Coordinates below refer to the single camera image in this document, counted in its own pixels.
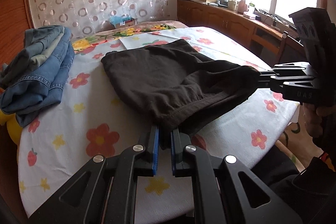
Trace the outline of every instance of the finger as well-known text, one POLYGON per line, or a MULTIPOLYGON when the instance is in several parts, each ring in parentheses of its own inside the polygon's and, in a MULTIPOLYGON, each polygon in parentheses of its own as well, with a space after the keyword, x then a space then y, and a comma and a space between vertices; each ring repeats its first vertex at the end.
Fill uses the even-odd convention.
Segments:
POLYGON ((336 105, 332 107, 318 107, 316 113, 318 116, 328 116, 332 113, 336 112, 336 105))
POLYGON ((313 138, 317 138, 322 135, 322 127, 317 124, 304 123, 307 133, 313 138))
POLYGON ((303 114, 304 120, 307 123, 311 123, 311 124, 317 124, 319 125, 322 122, 322 117, 321 116, 317 116, 316 112, 313 111, 305 111, 303 114))
POLYGON ((312 104, 303 103, 303 110, 315 111, 315 106, 312 104))

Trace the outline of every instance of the black pants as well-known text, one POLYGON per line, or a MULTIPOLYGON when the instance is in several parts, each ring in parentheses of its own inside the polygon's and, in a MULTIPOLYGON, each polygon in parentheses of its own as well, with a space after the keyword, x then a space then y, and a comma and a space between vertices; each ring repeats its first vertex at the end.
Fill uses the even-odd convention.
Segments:
MULTIPOLYGON (((300 176, 295 164, 276 146, 252 168, 267 186, 308 223, 334 223, 336 173, 318 158, 313 158, 300 176)), ((182 216, 165 224, 194 224, 194 218, 182 216)))

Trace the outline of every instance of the black device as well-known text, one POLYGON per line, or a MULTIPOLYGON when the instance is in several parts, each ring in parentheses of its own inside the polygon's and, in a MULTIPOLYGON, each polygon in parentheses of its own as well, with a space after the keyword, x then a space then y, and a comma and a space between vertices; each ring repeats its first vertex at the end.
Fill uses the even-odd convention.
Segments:
MULTIPOLYGON (((324 9, 306 8, 290 16, 309 63, 276 65, 261 72, 259 88, 282 93, 287 100, 332 106, 336 27, 324 9)), ((327 127, 334 126, 334 119, 327 119, 324 133, 328 134, 327 127)), ((159 129, 152 126, 138 144, 120 155, 108 159, 95 156, 33 213, 29 223, 134 223, 137 177, 155 174, 158 149, 159 129)), ((224 159, 210 156, 175 129, 171 133, 171 158, 174 176, 192 178, 196 223, 302 223, 233 155, 224 159)))

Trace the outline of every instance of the metal screw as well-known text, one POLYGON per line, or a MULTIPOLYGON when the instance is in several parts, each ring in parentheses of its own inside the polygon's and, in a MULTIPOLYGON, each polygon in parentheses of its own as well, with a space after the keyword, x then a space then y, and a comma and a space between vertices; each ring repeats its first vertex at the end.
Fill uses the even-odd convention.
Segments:
POLYGON ((225 157, 225 160, 230 164, 234 164, 237 161, 237 158, 235 156, 229 155, 225 157))
POLYGON ((133 146, 133 150, 136 152, 140 152, 143 150, 143 146, 141 144, 136 144, 133 146))
POLYGON ((102 155, 96 155, 93 157, 93 161, 95 163, 99 163, 99 162, 102 162, 104 160, 104 157, 102 155))
POLYGON ((195 152, 196 151, 196 147, 194 145, 187 145, 185 147, 185 149, 188 151, 188 152, 195 152))

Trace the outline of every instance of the wooden chair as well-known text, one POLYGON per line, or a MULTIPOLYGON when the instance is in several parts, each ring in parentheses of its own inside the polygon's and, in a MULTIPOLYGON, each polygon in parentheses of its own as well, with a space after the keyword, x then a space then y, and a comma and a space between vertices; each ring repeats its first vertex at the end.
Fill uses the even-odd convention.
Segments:
POLYGON ((304 46, 284 31, 275 64, 307 62, 304 46))

